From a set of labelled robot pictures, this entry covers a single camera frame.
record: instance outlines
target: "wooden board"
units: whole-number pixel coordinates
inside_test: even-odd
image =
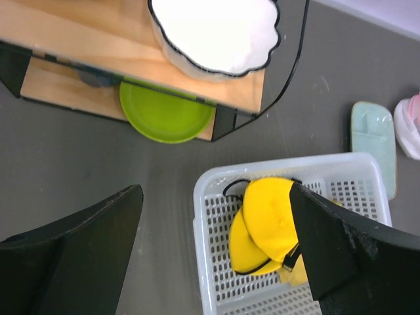
[[[20,94],[34,100],[126,121],[119,87],[95,88],[82,82],[69,67],[31,58]],[[213,121],[198,138],[211,140]]]
[[[264,70],[224,83],[184,75],[163,56],[147,0],[0,0],[0,40],[259,112]]]

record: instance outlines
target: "perforated basket wall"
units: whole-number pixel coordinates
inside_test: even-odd
[[[240,207],[222,196],[237,179],[287,177],[347,209],[390,225],[379,168],[368,154],[336,154],[221,167],[206,172],[194,190],[194,235],[204,314],[321,314],[308,284],[281,284],[276,272],[237,276],[230,264],[230,225]],[[243,194],[244,185],[232,187]]]

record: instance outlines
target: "yellow fabric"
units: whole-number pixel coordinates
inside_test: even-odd
[[[232,269],[236,272],[249,272],[268,259],[268,256],[255,245],[249,235],[243,220],[242,208],[234,217],[232,227],[230,228],[229,252]],[[279,262],[271,261],[260,270],[252,273],[252,275],[267,274],[280,267],[281,264]]]
[[[302,255],[296,261],[296,265],[291,272],[287,271],[284,268],[281,268],[278,272],[280,276],[280,282],[286,284],[289,282],[291,285],[305,284],[308,282],[308,277],[306,276],[305,265],[303,264]]]
[[[289,199],[293,183],[286,178],[254,180],[243,197],[243,217],[252,240],[279,263],[298,242]]]

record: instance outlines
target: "white wall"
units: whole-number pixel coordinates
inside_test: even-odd
[[[420,40],[420,0],[316,0]]]

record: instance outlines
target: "white bowl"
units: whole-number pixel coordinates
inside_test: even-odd
[[[273,0],[148,0],[148,8],[165,57],[196,79],[264,69],[280,44]]]

